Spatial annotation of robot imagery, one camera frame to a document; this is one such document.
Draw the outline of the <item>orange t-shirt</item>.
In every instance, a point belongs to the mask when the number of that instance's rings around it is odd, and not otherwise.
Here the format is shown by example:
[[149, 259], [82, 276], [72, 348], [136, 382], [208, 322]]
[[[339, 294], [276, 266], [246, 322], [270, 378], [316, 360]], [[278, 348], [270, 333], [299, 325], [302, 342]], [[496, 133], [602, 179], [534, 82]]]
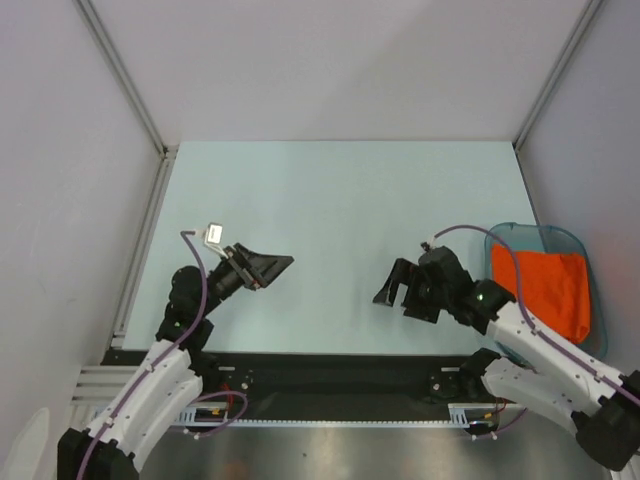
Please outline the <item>orange t-shirt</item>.
[[591, 298], [586, 259], [577, 253], [521, 251], [522, 292], [538, 319], [574, 344], [591, 331]]

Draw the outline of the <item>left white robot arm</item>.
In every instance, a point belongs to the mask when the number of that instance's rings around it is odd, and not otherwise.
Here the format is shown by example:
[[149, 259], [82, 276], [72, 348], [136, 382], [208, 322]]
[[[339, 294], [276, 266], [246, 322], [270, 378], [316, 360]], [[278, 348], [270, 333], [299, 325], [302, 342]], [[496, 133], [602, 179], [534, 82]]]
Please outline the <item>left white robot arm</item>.
[[214, 326], [207, 316], [240, 289], [270, 286], [294, 262], [288, 255], [223, 249], [207, 270], [200, 258], [178, 269], [155, 340], [135, 373], [86, 427], [70, 427], [57, 444], [59, 479], [137, 479], [179, 414], [198, 400], [245, 394], [222, 389], [219, 364], [204, 347]]

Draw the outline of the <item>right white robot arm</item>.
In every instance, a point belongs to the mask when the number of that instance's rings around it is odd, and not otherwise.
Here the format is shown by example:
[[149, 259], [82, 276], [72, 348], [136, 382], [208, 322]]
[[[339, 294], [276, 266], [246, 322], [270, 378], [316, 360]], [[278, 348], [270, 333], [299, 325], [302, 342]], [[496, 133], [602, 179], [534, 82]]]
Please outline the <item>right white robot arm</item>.
[[405, 316], [434, 323], [447, 312], [507, 349], [482, 348], [461, 376], [473, 401], [511, 400], [572, 434], [602, 467], [620, 472], [639, 451], [639, 373], [624, 374], [572, 344], [493, 280], [475, 280], [447, 247], [417, 262], [395, 260], [373, 301], [392, 306], [400, 286]]

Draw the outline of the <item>teal plastic bin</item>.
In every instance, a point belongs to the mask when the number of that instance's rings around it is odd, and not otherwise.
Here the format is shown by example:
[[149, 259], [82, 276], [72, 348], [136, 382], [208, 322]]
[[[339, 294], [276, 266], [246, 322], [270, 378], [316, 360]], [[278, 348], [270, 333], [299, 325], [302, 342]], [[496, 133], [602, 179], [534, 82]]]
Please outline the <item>teal plastic bin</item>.
[[556, 333], [602, 360], [608, 336], [583, 244], [555, 226], [505, 222], [485, 236], [486, 276], [515, 294], [520, 266], [526, 307]]

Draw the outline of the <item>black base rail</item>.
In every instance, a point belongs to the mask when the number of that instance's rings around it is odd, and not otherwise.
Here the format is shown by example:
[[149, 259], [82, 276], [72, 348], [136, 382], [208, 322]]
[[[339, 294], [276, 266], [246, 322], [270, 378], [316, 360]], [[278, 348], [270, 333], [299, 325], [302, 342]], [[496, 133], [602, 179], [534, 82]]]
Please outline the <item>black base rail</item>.
[[454, 404], [505, 403], [467, 372], [468, 356], [202, 352], [203, 390], [242, 391], [245, 421], [410, 422], [444, 420]]

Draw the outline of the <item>aluminium front rail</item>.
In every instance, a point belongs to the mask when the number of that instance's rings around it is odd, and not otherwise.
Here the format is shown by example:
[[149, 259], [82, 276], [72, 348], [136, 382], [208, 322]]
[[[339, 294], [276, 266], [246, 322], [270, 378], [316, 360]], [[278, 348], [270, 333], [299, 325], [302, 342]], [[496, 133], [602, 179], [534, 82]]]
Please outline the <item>aluminium front rail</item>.
[[81, 369], [72, 405], [108, 405], [136, 372], [136, 366], [85, 366]]

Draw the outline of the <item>left aluminium frame post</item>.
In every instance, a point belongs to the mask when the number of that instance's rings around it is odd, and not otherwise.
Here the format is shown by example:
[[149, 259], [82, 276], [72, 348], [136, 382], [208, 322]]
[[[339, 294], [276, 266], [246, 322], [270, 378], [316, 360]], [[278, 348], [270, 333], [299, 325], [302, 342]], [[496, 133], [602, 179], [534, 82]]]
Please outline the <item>left aluminium frame post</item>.
[[144, 134], [159, 158], [164, 158], [167, 152], [167, 146], [98, 9], [90, 0], [73, 0], [72, 3], [80, 18], [83, 20], [99, 53], [102, 55]]

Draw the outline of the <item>aluminium frame post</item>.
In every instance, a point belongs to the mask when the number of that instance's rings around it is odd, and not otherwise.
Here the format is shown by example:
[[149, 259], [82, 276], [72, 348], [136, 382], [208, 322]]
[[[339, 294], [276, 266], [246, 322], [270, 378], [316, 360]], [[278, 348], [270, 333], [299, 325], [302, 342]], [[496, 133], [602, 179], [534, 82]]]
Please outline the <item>aluminium frame post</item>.
[[607, 4], [608, 1], [605, 0], [589, 0], [586, 2], [512, 141], [516, 154], [525, 145], [529, 134], [559, 88], [563, 77], [568, 72], [569, 66], [585, 41], [589, 30], [594, 26], [599, 14]]
[[83, 20], [99, 53], [102, 55], [144, 134], [159, 158], [164, 158], [167, 152], [167, 146], [98, 9], [90, 0], [73, 0], [72, 3], [80, 18]]

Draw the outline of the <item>right aluminium frame post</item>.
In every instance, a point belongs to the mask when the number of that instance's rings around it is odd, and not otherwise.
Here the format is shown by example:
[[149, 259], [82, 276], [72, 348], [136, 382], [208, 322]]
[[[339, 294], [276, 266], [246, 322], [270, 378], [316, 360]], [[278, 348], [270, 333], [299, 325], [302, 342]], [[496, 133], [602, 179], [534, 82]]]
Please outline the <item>right aluminium frame post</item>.
[[589, 30], [594, 26], [599, 14], [607, 4], [608, 1], [605, 0], [589, 0], [586, 2], [512, 141], [516, 154], [525, 145], [529, 134], [559, 88], [563, 77], [568, 72], [569, 66], [585, 41]]

